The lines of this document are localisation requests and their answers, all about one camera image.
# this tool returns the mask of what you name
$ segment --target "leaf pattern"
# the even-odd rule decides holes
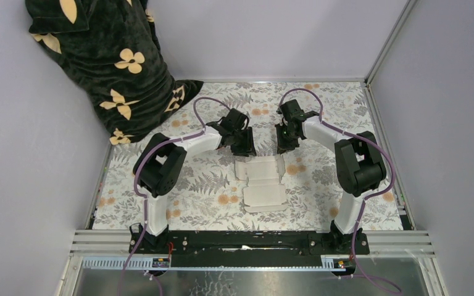
[[[359,83],[206,83],[199,96],[221,99],[248,114],[257,153],[266,156],[277,151],[273,125],[281,119],[275,112],[278,100],[289,89],[308,86],[323,100],[327,122],[353,133],[373,131]],[[304,110],[317,109],[306,93],[294,92],[286,99],[295,98]],[[133,166],[154,133],[178,136],[199,130],[201,125],[192,107],[184,106],[141,142],[114,147],[99,193],[94,229],[126,229],[142,221],[143,201],[133,192]],[[205,122],[227,114],[214,102],[202,102],[198,109]],[[238,181],[234,172],[234,162],[240,158],[229,148],[187,158],[168,195],[170,229],[329,230],[342,194],[335,175],[335,156],[311,140],[299,143],[297,150],[284,154],[286,174],[282,183],[288,209],[283,212],[248,213],[244,209],[246,183]],[[367,230],[402,229],[396,203],[382,197],[367,202],[362,222]]]

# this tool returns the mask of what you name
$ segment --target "pillow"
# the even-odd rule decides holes
[[[160,54],[148,0],[26,0],[29,32],[91,100],[110,142],[142,140],[195,97]]]

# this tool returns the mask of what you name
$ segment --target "wall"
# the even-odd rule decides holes
[[[0,0],[0,295],[52,295],[83,226],[108,137],[85,93]]]
[[[362,78],[406,0],[150,0],[176,78]]]
[[[372,84],[451,296],[474,295],[474,1],[420,1]]]

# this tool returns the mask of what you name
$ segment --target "gray floor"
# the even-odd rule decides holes
[[[399,285],[403,295],[428,295],[420,267],[414,259],[360,259],[364,270]],[[83,269],[77,296],[115,296],[119,270]],[[337,280],[327,272],[290,271],[168,271],[159,277],[164,295],[388,295],[365,279]],[[142,271],[128,271],[123,296],[158,295],[155,281]]]

